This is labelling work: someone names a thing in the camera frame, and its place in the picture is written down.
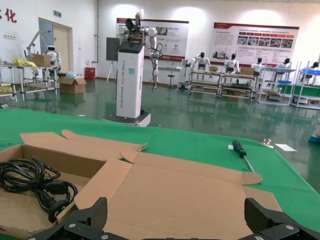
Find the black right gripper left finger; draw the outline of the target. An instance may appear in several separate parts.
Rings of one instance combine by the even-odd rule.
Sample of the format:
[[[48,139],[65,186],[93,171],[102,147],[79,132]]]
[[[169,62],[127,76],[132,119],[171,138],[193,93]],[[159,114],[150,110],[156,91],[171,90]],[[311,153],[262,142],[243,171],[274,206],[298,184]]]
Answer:
[[[27,237],[28,240],[123,240],[122,236],[104,232],[108,218],[108,201],[100,197],[91,207],[73,211],[61,223]]]

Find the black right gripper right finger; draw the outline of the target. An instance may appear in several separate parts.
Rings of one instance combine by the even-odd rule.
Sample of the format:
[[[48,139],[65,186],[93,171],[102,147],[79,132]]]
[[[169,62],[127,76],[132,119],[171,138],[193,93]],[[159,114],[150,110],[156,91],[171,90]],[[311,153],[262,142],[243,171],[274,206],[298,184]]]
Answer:
[[[320,233],[302,226],[282,211],[264,208],[253,198],[244,201],[244,219],[252,231],[245,240],[319,240]]]

